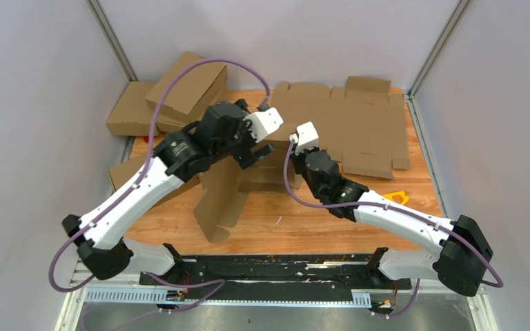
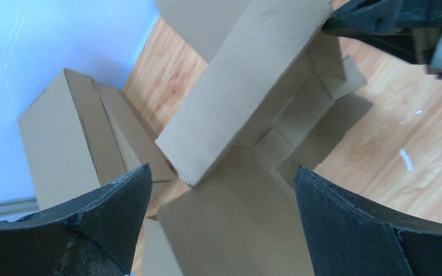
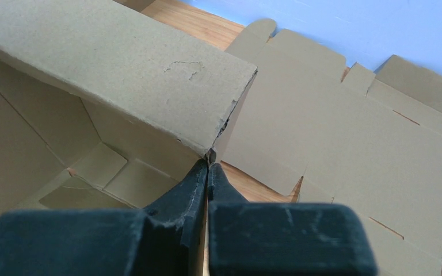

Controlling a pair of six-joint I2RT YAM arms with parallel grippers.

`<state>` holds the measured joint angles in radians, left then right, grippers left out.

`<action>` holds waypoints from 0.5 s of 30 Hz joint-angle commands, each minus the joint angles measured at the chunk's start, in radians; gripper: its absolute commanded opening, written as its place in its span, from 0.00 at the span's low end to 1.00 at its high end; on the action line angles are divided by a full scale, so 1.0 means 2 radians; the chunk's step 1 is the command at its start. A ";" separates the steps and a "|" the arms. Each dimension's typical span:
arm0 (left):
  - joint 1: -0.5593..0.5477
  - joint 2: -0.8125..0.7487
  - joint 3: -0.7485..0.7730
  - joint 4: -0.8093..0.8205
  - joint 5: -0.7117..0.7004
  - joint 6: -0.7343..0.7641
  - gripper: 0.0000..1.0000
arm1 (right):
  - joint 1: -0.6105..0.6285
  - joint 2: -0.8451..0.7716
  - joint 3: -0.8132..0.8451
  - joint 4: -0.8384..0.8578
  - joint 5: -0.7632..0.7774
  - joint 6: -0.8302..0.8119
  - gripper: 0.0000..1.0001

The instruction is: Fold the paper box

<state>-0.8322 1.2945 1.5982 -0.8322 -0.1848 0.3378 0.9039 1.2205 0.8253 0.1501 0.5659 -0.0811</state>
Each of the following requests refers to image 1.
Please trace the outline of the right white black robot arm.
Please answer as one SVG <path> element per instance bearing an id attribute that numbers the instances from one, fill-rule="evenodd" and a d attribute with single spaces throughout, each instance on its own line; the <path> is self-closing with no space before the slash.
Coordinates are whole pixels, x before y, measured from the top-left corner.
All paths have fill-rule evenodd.
<path id="1" fill-rule="evenodd" d="M 481 285 L 503 286 L 490 264 L 493 250 L 473 218 L 437 217 L 393 202 L 343 176 L 337 163 L 319 148 L 301 153 L 290 148 L 284 163 L 293 165 L 319 201 L 309 207 L 382 228 L 419 245 L 419 250 L 409 252 L 378 248 L 366 269 L 372 286 L 383 288 L 399 279 L 435 279 L 466 297 L 475 296 Z"/>

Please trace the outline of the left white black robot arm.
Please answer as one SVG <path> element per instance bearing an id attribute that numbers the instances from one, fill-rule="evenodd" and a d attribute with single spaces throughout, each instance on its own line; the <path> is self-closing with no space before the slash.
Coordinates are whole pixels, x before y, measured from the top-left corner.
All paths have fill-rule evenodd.
<path id="1" fill-rule="evenodd" d="M 164 197 L 182 188 L 213 164 L 232 157 L 246 169 L 273 151 L 257 144 L 279 130 L 283 120 L 275 108 L 250 113 L 245 100 L 211 105 L 199 121 L 167 134 L 142 167 L 93 211 L 70 214 L 62 226 L 93 277 L 111 279 L 122 272 L 156 274 L 175 285 L 184 275 L 167 245 L 126 238 L 131 225 Z"/>

